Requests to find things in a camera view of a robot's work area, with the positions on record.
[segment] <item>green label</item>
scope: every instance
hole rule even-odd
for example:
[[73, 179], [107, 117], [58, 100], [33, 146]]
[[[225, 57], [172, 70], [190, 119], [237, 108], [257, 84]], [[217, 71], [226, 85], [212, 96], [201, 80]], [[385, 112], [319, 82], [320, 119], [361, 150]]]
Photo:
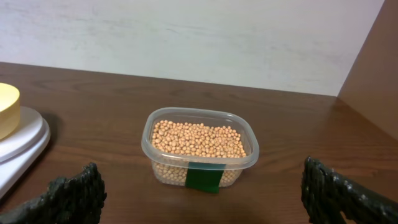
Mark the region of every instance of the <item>green label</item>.
[[190, 162], [185, 186], [205, 192], [218, 193], [218, 185], [223, 176], [225, 164], [204, 164]]

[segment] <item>wooden table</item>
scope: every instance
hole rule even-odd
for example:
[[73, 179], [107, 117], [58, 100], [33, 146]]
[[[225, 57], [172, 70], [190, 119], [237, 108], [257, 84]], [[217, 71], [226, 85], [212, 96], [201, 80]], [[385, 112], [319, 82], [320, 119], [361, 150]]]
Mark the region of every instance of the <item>wooden table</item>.
[[[308, 155], [398, 200], [398, 142], [335, 97], [8, 63], [0, 82], [18, 87], [52, 132], [0, 211], [92, 161], [108, 193], [102, 223], [308, 223], [300, 201]], [[258, 162], [217, 195], [161, 184], [141, 135], [149, 114], [168, 106], [241, 116], [259, 142]]]

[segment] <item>yellow container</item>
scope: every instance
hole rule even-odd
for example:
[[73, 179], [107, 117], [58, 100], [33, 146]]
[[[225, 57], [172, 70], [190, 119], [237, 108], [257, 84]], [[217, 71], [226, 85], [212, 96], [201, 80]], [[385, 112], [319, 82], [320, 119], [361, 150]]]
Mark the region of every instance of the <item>yellow container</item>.
[[0, 83], [0, 141], [17, 128], [19, 113], [18, 89]]

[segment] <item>white kitchen scale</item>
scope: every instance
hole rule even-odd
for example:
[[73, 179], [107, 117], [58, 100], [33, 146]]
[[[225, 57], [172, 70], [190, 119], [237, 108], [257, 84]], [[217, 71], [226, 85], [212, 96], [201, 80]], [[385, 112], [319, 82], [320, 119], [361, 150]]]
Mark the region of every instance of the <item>white kitchen scale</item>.
[[20, 107], [21, 117], [13, 132], [0, 139], [0, 198], [14, 185], [50, 140], [50, 128], [36, 111]]

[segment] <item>clear plastic container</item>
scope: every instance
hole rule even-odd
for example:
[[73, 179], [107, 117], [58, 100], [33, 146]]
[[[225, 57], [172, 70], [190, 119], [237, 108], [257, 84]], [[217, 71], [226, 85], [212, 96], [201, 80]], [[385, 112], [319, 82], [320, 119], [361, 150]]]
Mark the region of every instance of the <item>clear plastic container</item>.
[[[205, 126], [231, 126], [239, 134], [246, 157], [217, 158], [171, 154], [156, 149], [152, 144], [154, 125], [161, 120], [175, 123], [204, 123]], [[250, 125], [231, 113], [192, 108], [162, 108], [149, 115], [141, 141], [142, 150], [152, 160], [158, 180], [165, 184], [185, 185], [188, 169], [224, 170], [219, 187], [232, 185], [242, 170], [255, 164], [259, 145]]]

